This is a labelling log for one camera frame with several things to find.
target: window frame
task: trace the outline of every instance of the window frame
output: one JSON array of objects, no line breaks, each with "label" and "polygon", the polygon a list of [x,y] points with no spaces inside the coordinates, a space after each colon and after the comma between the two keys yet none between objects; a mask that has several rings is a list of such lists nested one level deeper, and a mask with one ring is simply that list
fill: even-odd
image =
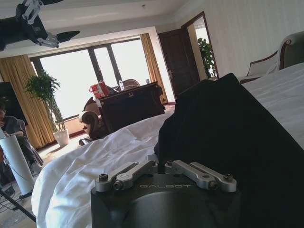
[{"label": "window frame", "polygon": [[[136,38],[131,38],[131,39],[126,39],[126,40],[121,40],[121,41],[116,41],[116,42],[111,42],[111,43],[106,43],[106,44],[101,44],[101,45],[94,45],[94,46],[89,46],[89,47],[83,47],[83,48],[77,48],[77,49],[72,49],[72,50],[67,50],[67,51],[61,51],[61,52],[56,52],[56,53],[51,53],[51,54],[46,54],[46,55],[41,55],[41,56],[36,56],[36,57],[31,57],[29,58],[31,62],[33,62],[34,67],[36,69],[36,72],[38,75],[41,74],[42,71],[44,71],[43,66],[41,64],[40,59],[41,58],[45,58],[45,57],[51,57],[51,56],[58,56],[58,55],[63,55],[63,54],[67,54],[67,53],[72,53],[72,52],[78,52],[78,51],[83,51],[83,50],[87,50],[92,62],[92,66],[95,72],[95,76],[97,81],[103,81],[103,74],[102,74],[102,69],[100,69],[98,61],[97,61],[97,57],[96,54],[94,52],[95,49],[99,49],[99,48],[107,48],[111,63],[112,63],[112,67],[114,70],[114,74],[115,74],[115,79],[117,81],[117,86],[119,85],[119,80],[122,80],[122,77],[120,75],[119,72],[119,68],[113,53],[113,49],[112,49],[112,44],[117,44],[117,43],[126,43],[126,42],[131,42],[131,41],[135,41],[135,40],[140,40],[140,37],[136,37]],[[71,117],[65,118],[64,121],[70,120],[75,118],[78,115],[73,115]]]}]

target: wooden door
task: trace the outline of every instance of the wooden door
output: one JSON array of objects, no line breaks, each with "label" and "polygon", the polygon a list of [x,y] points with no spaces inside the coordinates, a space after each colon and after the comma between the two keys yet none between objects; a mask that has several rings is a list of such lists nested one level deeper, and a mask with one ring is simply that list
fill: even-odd
[{"label": "wooden door", "polygon": [[187,28],[159,34],[175,96],[200,80]]}]

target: white pole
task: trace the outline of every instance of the white pole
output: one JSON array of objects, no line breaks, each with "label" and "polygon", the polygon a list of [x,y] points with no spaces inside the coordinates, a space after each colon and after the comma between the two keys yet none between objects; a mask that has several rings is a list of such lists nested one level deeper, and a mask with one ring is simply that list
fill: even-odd
[{"label": "white pole", "polygon": [[3,138],[3,131],[0,129],[0,145],[3,149],[4,156],[9,163],[14,174],[16,182],[21,190],[22,195],[33,191],[34,180],[25,160],[22,150],[19,146],[16,136]]}]

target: curtain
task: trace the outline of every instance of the curtain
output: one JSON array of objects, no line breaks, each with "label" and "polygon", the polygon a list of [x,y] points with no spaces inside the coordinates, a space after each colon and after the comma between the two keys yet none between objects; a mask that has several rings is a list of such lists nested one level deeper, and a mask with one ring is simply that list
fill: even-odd
[{"label": "curtain", "polygon": [[152,42],[148,33],[141,34],[142,46],[144,50],[144,54],[146,55],[148,70],[150,74],[151,82],[156,82],[162,88],[163,94],[161,95],[161,103],[165,104],[168,102],[165,88],[162,83],[162,77],[160,74],[160,70],[158,68],[158,64],[156,61],[155,53],[153,50]]},{"label": "curtain", "polygon": [[42,101],[25,93],[25,85],[32,75],[36,75],[28,56],[0,59],[0,72],[4,82],[10,82],[28,122],[28,139],[35,148],[54,141],[48,114]]}]

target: screw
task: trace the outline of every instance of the screw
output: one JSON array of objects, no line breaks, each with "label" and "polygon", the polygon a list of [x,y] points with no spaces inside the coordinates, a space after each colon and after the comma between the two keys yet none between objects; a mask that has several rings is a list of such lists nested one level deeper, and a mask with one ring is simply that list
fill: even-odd
[{"label": "screw", "polygon": [[173,161],[169,160],[167,161],[167,165],[172,166]]},{"label": "screw", "polygon": [[115,183],[113,185],[115,190],[120,190],[123,188],[123,186],[124,186],[124,184],[120,180],[115,181]]},{"label": "screw", "polygon": [[213,180],[213,181],[209,182],[208,187],[209,187],[210,190],[216,190],[216,189],[218,189],[219,185],[216,181]]},{"label": "screw", "polygon": [[227,182],[233,181],[233,176],[231,174],[225,174],[223,177],[224,177],[224,180]]},{"label": "screw", "polygon": [[100,181],[100,182],[108,181],[108,174],[106,174],[106,173],[100,174],[100,175],[99,175],[99,181]]}]

